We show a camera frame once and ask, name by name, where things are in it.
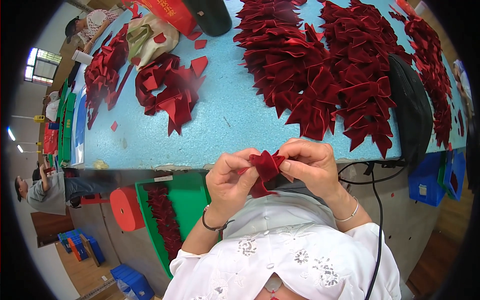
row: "white wall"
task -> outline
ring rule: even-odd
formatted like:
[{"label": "white wall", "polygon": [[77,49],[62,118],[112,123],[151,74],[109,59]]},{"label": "white wall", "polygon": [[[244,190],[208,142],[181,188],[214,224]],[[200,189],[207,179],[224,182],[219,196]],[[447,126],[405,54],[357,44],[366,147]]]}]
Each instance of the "white wall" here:
[{"label": "white wall", "polygon": [[31,213],[36,212],[26,200],[18,202],[16,192],[12,185],[12,201],[20,226],[20,231],[24,236],[25,243],[32,260],[45,280],[46,284],[59,300],[75,300],[80,297],[77,290],[73,286],[72,281],[68,277],[65,268],[60,260],[55,244],[50,244],[38,248],[36,243],[36,232],[32,222]]},{"label": "white wall", "polygon": [[33,46],[59,54],[61,45],[65,41],[65,26],[81,12],[80,9],[68,3],[63,3]]},{"label": "white wall", "polygon": [[[65,40],[65,26],[80,13],[81,10],[67,3],[63,3],[38,40],[32,43],[32,46],[59,54],[60,48]],[[46,91],[47,87],[44,85],[25,81],[21,83],[17,87],[12,115],[33,117],[41,114],[43,107],[42,98],[46,94]],[[20,153],[17,149],[17,142],[38,142],[40,125],[29,119],[11,118],[9,126],[16,138],[15,142],[9,141],[7,147],[11,179],[13,180],[17,175],[23,178],[30,178],[36,167],[38,154]],[[37,150],[35,145],[20,145],[24,151]],[[46,284],[59,300],[75,300],[79,298],[80,295],[70,281],[55,245],[51,244],[41,248],[37,246],[35,227],[30,216],[30,214],[36,212],[36,210],[28,205],[25,200],[18,202],[13,181],[11,187],[12,201],[20,230],[22,231],[30,255]]]},{"label": "white wall", "polygon": [[[59,54],[60,48],[65,41],[65,26],[71,19],[81,13],[81,10],[72,5],[63,3],[32,46]],[[47,87],[45,85],[23,81],[17,88],[12,115],[25,117],[40,115],[43,107],[42,98],[46,92]],[[33,120],[12,118],[9,126],[17,142],[35,143],[39,141],[40,125],[34,123]],[[38,150],[35,145],[20,144],[20,146],[22,146],[24,151]],[[13,141],[10,141],[10,145],[7,148],[10,158],[11,178],[13,179],[16,176],[21,176],[22,178],[31,177],[38,160],[38,154],[20,153],[17,149],[17,143]]]}]

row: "green tray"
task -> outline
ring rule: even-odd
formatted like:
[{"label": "green tray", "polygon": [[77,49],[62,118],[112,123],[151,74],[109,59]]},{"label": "green tray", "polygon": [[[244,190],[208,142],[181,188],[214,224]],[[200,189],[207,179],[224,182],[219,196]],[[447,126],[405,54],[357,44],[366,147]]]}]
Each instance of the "green tray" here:
[{"label": "green tray", "polygon": [[[63,89],[61,91],[60,95],[60,103],[59,103],[59,108],[63,107],[63,104],[65,103],[65,99],[67,98],[68,94],[68,78],[65,79],[65,82],[63,83]],[[61,110],[57,110],[57,119],[61,117],[60,115]]]},{"label": "green tray", "polygon": [[446,164],[447,164],[447,152],[442,151],[442,153],[440,154],[440,168],[438,170],[437,182],[442,187],[442,189],[447,192],[448,198],[456,200],[455,197],[452,195],[452,192],[450,192],[450,190],[444,185]]},{"label": "green tray", "polygon": [[53,167],[53,155],[52,154],[49,154],[48,155],[48,163],[50,164],[50,167]]},{"label": "green tray", "polygon": [[153,247],[162,263],[163,269],[170,278],[173,278],[170,272],[170,261],[168,253],[165,250],[162,236],[158,233],[157,224],[152,215],[152,210],[148,207],[148,194],[143,185],[146,183],[162,181],[168,188],[168,199],[172,201],[173,210],[177,214],[175,218],[180,227],[180,237],[184,241],[198,219],[202,217],[205,206],[210,204],[210,195],[205,185],[205,174],[203,173],[185,173],[180,175],[165,176],[143,180],[135,183],[137,190],[137,199],[140,204],[142,215],[144,216],[145,226],[152,241]]},{"label": "green tray", "polygon": [[71,158],[71,138],[72,138],[72,123],[73,123],[73,107],[75,106],[76,94],[69,93],[67,100],[63,103],[60,114],[60,128],[59,128],[59,164],[67,166]]}]

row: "ceiling light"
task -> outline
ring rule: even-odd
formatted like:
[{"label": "ceiling light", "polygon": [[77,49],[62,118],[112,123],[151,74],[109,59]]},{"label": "ceiling light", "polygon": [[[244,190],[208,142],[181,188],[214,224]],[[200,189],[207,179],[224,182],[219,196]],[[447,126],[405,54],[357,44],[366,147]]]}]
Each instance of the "ceiling light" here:
[{"label": "ceiling light", "polygon": [[12,131],[10,130],[10,127],[8,127],[7,130],[8,130],[8,135],[10,136],[12,141],[15,141],[15,136],[13,135]]}]

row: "woman in cap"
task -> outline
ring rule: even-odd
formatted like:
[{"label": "woman in cap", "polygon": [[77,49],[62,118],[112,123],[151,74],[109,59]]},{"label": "woman in cap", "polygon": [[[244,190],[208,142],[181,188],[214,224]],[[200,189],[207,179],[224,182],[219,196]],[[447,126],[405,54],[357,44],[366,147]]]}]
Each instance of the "woman in cap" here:
[{"label": "woman in cap", "polygon": [[85,18],[74,18],[65,27],[67,43],[74,35],[78,35],[85,44],[84,52],[89,53],[96,39],[98,39],[113,20],[118,17],[107,10],[94,10]]}]

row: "silver bangle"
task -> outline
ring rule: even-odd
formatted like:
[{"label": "silver bangle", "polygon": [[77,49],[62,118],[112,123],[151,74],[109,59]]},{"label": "silver bangle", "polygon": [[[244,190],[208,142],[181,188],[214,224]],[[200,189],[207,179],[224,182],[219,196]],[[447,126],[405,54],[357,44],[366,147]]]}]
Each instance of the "silver bangle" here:
[{"label": "silver bangle", "polygon": [[357,197],[355,196],[352,196],[355,200],[357,200],[357,207],[355,208],[355,211],[353,212],[353,214],[351,216],[349,216],[348,218],[346,218],[345,220],[339,220],[337,219],[335,216],[333,216],[333,218],[335,219],[335,221],[337,222],[345,222],[345,221],[348,221],[350,220],[351,218],[353,218],[353,216],[357,213],[358,209],[359,209],[359,200],[357,199]]}]

